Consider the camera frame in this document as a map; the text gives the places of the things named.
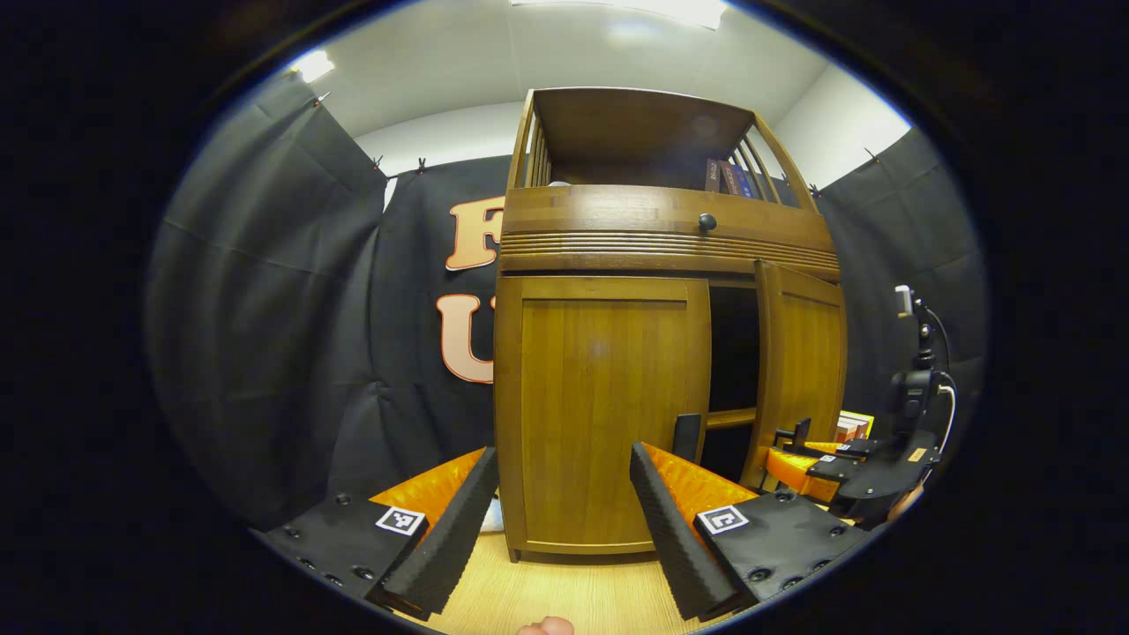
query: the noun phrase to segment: white cable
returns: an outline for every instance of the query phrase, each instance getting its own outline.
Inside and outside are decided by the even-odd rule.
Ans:
[[[949,408],[949,410],[948,410],[948,427],[945,428],[945,438],[942,440],[942,442],[940,442],[940,450],[937,451],[938,454],[944,455],[944,453],[945,453],[945,444],[948,443],[948,433],[953,432],[953,416],[956,415],[956,389],[947,386],[947,385],[943,385],[943,386],[937,386],[937,392],[938,393],[940,393],[940,392],[947,392],[948,393],[948,398],[953,402],[953,407]],[[933,476],[933,469],[930,469],[929,473],[925,475],[925,478],[921,479],[921,485],[925,485],[925,481],[929,480],[930,476]]]

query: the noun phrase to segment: white wall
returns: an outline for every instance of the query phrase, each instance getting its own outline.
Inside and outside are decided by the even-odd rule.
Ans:
[[[384,155],[387,175],[414,169],[419,157],[439,165],[514,153],[522,102],[491,104],[413,119],[355,139],[370,157]],[[815,80],[772,131],[808,183],[823,188],[890,147],[910,129],[882,97],[834,64]],[[784,171],[754,136],[756,151],[773,176]],[[385,206],[396,180],[388,183]]]
[[[513,155],[522,105],[522,102],[510,102],[447,111],[382,128],[355,141],[373,158],[384,155],[380,171],[388,176],[415,169],[420,157],[427,159],[427,165],[439,165]],[[329,99],[326,106],[332,106]],[[396,181],[388,182],[385,207],[392,200]]]
[[[808,183],[830,185],[901,139],[910,123],[866,85],[831,63],[779,123],[780,143]],[[769,172],[771,153],[758,147]]]

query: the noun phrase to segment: open cabinet door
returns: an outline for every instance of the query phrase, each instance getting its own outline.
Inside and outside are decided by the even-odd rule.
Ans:
[[[838,286],[758,260],[760,383],[741,484],[758,486],[777,430],[812,418],[811,441],[834,441],[847,379],[847,312]]]

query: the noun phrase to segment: wooden floor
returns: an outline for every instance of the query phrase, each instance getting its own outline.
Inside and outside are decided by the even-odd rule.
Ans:
[[[419,624],[455,635],[513,635],[545,616],[568,619],[576,635],[681,634],[727,617],[709,623],[679,617],[654,553],[523,554],[511,564],[505,534],[482,533],[443,615]]]

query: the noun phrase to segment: cabinet door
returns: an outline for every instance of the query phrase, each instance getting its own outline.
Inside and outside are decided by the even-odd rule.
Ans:
[[[708,409],[707,281],[502,277],[497,296],[496,442],[510,549],[651,549],[630,447],[671,449],[675,418]]]
[[[759,485],[777,428],[811,417],[811,441],[834,441],[847,379],[847,312],[838,286],[754,263],[760,313],[756,420],[742,485]]]

